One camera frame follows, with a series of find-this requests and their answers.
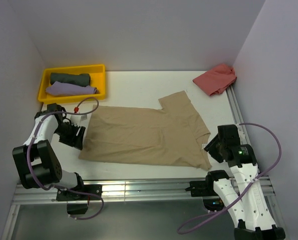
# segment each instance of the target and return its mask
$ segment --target tabletop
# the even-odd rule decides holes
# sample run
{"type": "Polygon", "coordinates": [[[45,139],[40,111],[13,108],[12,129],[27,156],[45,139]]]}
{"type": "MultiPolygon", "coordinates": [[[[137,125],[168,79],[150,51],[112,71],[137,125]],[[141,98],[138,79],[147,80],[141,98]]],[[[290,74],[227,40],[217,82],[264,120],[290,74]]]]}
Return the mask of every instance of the tabletop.
{"type": "MultiPolygon", "coordinates": [[[[159,98],[186,91],[193,106],[198,111],[211,135],[217,134],[217,126],[233,124],[227,93],[209,97],[192,80],[203,71],[112,71],[106,72],[107,97],[100,101],[102,106],[136,107],[161,109],[159,98]]],[[[80,112],[88,112],[95,101],[86,101],[80,106],[80,112]]],[[[68,112],[73,112],[77,103],[62,103],[68,112]]],[[[81,121],[87,128],[90,120],[81,121]]],[[[53,136],[51,146],[57,155],[62,169],[77,172],[84,180],[126,180],[126,179],[170,179],[204,178],[208,171],[193,167],[160,166],[141,164],[122,164],[94,162],[79,159],[80,151],[59,142],[53,136]]],[[[218,163],[209,156],[212,170],[231,172],[225,162],[218,163]]]]}

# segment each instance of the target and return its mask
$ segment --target cable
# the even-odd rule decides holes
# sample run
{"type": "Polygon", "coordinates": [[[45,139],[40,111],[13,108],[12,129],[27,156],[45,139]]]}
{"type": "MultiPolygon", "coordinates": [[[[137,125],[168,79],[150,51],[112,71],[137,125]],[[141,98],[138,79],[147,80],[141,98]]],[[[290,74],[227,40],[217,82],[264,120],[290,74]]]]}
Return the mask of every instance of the cable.
{"type": "MultiPolygon", "coordinates": [[[[79,102],[79,104],[77,105],[77,107],[74,110],[75,111],[78,111],[79,110],[79,106],[81,105],[81,103],[83,103],[84,101],[86,101],[88,99],[94,99],[97,102],[96,107],[94,109],[92,109],[91,111],[84,112],[84,113],[67,112],[67,111],[54,111],[54,112],[50,112],[50,113],[46,114],[41,119],[41,121],[38,123],[37,127],[34,130],[33,137],[32,137],[32,139],[30,141],[30,144],[29,144],[28,150],[27,150],[27,163],[28,163],[28,167],[29,167],[30,173],[31,173],[34,181],[37,183],[37,185],[40,188],[42,188],[42,189],[44,189],[46,191],[50,190],[52,187],[55,187],[55,188],[58,188],[58,189],[65,189],[65,188],[64,187],[61,187],[61,186],[57,186],[57,185],[50,185],[50,186],[46,187],[46,186],[44,186],[39,181],[38,177],[34,173],[34,170],[33,170],[32,164],[31,164],[31,155],[30,154],[31,154],[32,145],[33,145],[33,143],[34,143],[34,141],[35,141],[35,139],[37,137],[37,134],[38,134],[38,132],[39,132],[39,130],[41,128],[41,125],[42,125],[43,121],[46,118],[48,118],[51,115],[55,115],[55,114],[65,114],[65,115],[69,114],[69,115],[78,115],[78,116],[81,116],[81,115],[87,115],[87,114],[93,113],[96,109],[98,109],[98,107],[99,107],[99,101],[95,97],[92,97],[92,96],[91,97],[87,97],[87,98],[83,99],[81,102],[79,102]]],[[[94,218],[95,216],[97,216],[102,211],[102,209],[104,207],[104,201],[103,201],[103,199],[100,196],[98,196],[96,194],[93,194],[93,193],[79,192],[79,191],[74,191],[74,190],[71,190],[71,189],[66,189],[66,190],[69,191],[69,192],[72,192],[74,194],[80,194],[80,195],[87,195],[87,196],[91,196],[91,197],[96,197],[96,198],[100,199],[101,202],[102,202],[102,206],[101,206],[100,210],[97,213],[93,214],[92,216],[89,216],[89,217],[75,217],[75,216],[71,215],[72,218],[74,218],[76,220],[88,220],[88,219],[94,218]]]]}
{"type": "MultiPolygon", "coordinates": [[[[267,174],[269,171],[271,171],[275,166],[277,166],[277,164],[279,163],[280,159],[281,159],[281,155],[282,155],[282,149],[281,149],[281,144],[278,140],[278,138],[276,137],[276,135],[269,129],[267,129],[266,127],[262,126],[262,125],[259,125],[259,124],[256,124],[256,123],[250,123],[250,122],[243,122],[243,123],[240,123],[239,125],[251,125],[251,126],[256,126],[256,127],[259,127],[259,128],[262,128],[266,131],[268,131],[272,136],[273,138],[275,139],[277,145],[278,145],[278,150],[279,150],[279,154],[278,154],[278,157],[277,157],[277,160],[272,164],[272,166],[270,166],[268,169],[266,169],[265,171],[263,171],[262,173],[260,173],[259,175],[257,175],[254,179],[255,180],[258,180],[260,177],[264,176],[265,174],[267,174]]],[[[238,201],[240,201],[242,199],[242,197],[248,192],[248,190],[250,189],[250,187],[252,186],[252,184],[254,183],[254,181],[251,181],[247,187],[243,190],[243,192],[240,194],[240,196],[234,200],[231,204],[229,204],[227,207],[225,207],[224,209],[222,209],[221,211],[218,211],[218,212],[211,212],[211,213],[208,213],[208,214],[204,214],[204,215],[200,215],[200,216],[196,216],[192,219],[189,219],[188,221],[184,222],[178,229],[177,229],[177,233],[178,234],[188,234],[188,233],[191,233],[195,230],[197,230],[198,228],[202,227],[203,225],[211,222],[213,219],[215,219],[216,217],[220,216],[220,215],[223,215],[224,213],[226,213],[231,207],[233,207],[238,201]],[[203,218],[203,217],[209,217],[208,219],[204,220],[203,222],[199,223],[198,225],[192,227],[191,229],[188,229],[188,230],[185,230],[185,231],[180,231],[185,225],[187,225],[188,223],[196,220],[196,219],[199,219],[199,218],[203,218]]]]}

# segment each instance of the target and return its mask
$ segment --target brown cloth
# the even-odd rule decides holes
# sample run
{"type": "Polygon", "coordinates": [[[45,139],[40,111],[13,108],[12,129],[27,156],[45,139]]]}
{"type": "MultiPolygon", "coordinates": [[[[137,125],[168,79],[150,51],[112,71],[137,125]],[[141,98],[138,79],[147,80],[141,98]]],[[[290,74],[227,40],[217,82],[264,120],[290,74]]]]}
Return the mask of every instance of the brown cloth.
{"type": "Polygon", "coordinates": [[[185,91],[159,99],[162,109],[99,106],[79,158],[208,170],[202,144],[210,132],[185,91]]]}

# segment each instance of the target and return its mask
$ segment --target yellow bin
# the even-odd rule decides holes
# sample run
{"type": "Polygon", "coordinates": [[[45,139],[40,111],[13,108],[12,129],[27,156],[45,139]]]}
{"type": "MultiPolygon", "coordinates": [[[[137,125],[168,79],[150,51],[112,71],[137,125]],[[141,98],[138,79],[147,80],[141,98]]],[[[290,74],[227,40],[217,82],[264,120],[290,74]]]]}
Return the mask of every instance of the yellow bin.
{"type": "Polygon", "coordinates": [[[40,102],[45,104],[75,103],[75,102],[80,102],[87,97],[96,97],[99,100],[105,99],[105,67],[103,64],[47,68],[44,70],[41,85],[40,85],[40,90],[39,90],[39,96],[38,96],[38,100],[40,102]],[[99,93],[90,94],[90,95],[77,95],[77,96],[49,95],[45,92],[45,89],[51,86],[50,84],[51,73],[75,74],[75,75],[89,74],[91,77],[90,86],[96,87],[99,93]]]}

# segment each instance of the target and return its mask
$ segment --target folded towel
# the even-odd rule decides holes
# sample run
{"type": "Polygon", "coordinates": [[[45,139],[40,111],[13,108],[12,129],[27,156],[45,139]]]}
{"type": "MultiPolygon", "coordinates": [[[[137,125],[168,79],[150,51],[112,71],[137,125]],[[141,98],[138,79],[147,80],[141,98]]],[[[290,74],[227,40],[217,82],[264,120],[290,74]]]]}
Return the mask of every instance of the folded towel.
{"type": "Polygon", "coordinates": [[[59,81],[56,81],[52,86],[47,87],[45,91],[53,96],[76,96],[98,93],[96,87],[77,86],[69,83],[62,83],[59,81]]]}
{"type": "Polygon", "coordinates": [[[220,64],[193,80],[207,95],[221,94],[237,79],[234,68],[220,64]]]}
{"type": "Polygon", "coordinates": [[[50,76],[50,83],[53,85],[55,82],[61,82],[64,84],[74,84],[81,87],[90,85],[91,77],[88,73],[82,73],[80,75],[56,73],[52,72],[50,76]]]}

